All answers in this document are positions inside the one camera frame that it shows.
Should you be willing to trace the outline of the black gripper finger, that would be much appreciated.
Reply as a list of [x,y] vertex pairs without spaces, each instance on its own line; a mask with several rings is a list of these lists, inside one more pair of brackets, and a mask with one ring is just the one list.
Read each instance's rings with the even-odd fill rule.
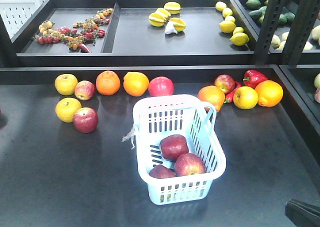
[[320,207],[291,199],[285,204],[285,216],[296,227],[320,227]]

